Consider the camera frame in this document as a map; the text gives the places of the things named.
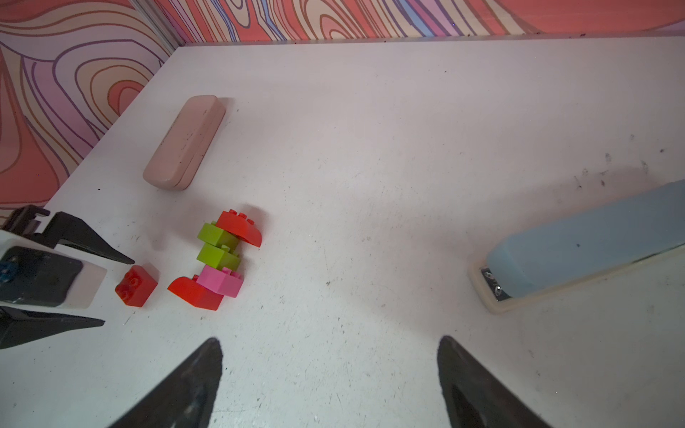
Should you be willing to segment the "green lego brick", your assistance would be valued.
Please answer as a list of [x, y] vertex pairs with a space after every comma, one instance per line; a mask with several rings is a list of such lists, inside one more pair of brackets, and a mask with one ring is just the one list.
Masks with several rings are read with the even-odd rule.
[[217, 247], [211, 244], [203, 245], [196, 260], [217, 270], [237, 271], [241, 264], [241, 258], [235, 250], [226, 246]]
[[217, 248], [227, 247], [230, 251], [235, 250], [240, 243], [237, 236], [219, 228], [214, 223], [204, 223], [197, 238], [205, 244], [210, 244]]

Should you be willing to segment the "magenta lego brick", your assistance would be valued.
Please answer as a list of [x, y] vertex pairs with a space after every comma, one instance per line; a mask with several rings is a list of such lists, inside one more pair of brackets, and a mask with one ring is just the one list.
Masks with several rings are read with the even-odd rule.
[[205, 265], [196, 282], [216, 294], [236, 298], [244, 284], [244, 277], [227, 267], [216, 269]]

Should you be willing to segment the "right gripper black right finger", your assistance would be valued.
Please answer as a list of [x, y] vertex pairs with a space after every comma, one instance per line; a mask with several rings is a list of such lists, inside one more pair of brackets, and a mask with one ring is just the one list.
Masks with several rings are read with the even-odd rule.
[[437, 365], [452, 427], [547, 427], [455, 339], [439, 343]]

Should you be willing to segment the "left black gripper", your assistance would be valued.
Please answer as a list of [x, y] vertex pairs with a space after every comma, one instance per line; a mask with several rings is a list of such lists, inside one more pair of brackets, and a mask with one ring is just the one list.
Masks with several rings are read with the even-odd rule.
[[[14, 210], [5, 221], [2, 230], [30, 238], [40, 225], [40, 218], [51, 214], [36, 205], [26, 205]], [[46, 228], [39, 234], [39, 241], [55, 249], [58, 244], [90, 253], [107, 260], [133, 265], [135, 260], [114, 249], [85, 221], [65, 212], [57, 212]], [[73, 330], [100, 327], [102, 319], [80, 317], [61, 313], [46, 313], [17, 308], [1, 307], [1, 349], [9, 349], [29, 342], [60, 335]]]

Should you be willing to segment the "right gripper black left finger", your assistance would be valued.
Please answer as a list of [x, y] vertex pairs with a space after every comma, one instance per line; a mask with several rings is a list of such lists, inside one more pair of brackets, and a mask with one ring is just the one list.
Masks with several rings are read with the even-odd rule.
[[207, 427], [219, 390], [222, 359], [219, 340], [206, 340], [112, 425]]

